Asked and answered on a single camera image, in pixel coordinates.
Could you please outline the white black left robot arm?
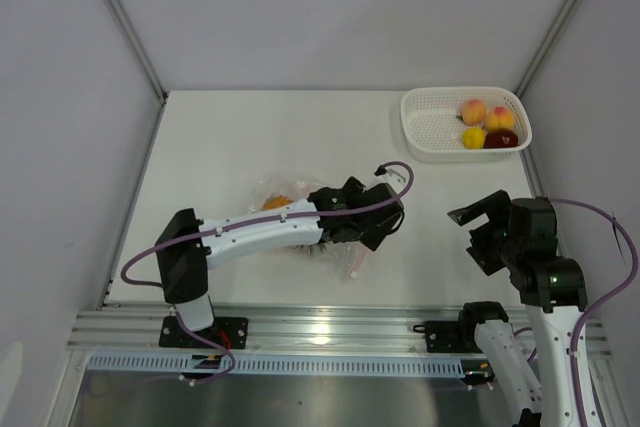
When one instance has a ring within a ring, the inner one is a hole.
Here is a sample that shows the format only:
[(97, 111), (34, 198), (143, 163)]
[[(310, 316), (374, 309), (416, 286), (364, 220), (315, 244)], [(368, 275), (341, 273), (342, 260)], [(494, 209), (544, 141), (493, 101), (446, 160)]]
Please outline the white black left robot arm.
[(370, 251), (404, 220), (400, 194), (407, 181), (391, 171), (369, 187), (354, 177), (340, 188), (241, 217), (204, 221), (192, 209), (176, 213), (155, 244), (165, 302), (182, 321), (182, 335), (197, 347), (216, 337), (208, 272), (262, 251), (360, 244)]

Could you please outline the orange toy pineapple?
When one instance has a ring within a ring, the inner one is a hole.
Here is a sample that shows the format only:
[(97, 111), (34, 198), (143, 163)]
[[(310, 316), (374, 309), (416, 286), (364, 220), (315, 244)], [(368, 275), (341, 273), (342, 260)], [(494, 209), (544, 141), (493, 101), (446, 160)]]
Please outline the orange toy pineapple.
[[(272, 195), (268, 197), (262, 204), (261, 210), (268, 211), (286, 207), (294, 202), (293, 199), (286, 195)], [(313, 245), (298, 245), (292, 247), (292, 250), (308, 255), (309, 257), (319, 256), (326, 252), (327, 246), (323, 243)]]

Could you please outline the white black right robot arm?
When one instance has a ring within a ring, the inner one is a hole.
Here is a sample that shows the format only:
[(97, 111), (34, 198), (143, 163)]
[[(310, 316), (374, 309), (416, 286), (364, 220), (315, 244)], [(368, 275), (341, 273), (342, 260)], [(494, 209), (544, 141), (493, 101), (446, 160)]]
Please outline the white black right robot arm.
[(601, 423), (586, 348), (586, 284), (578, 263), (558, 253), (557, 218), (543, 198), (511, 199), (499, 190), (449, 212), (471, 230), (469, 255), (486, 275), (507, 269), (524, 305), (538, 366), (516, 343), (497, 302), (463, 306), (458, 342), (481, 350), (507, 399), (516, 426), (598, 426)]

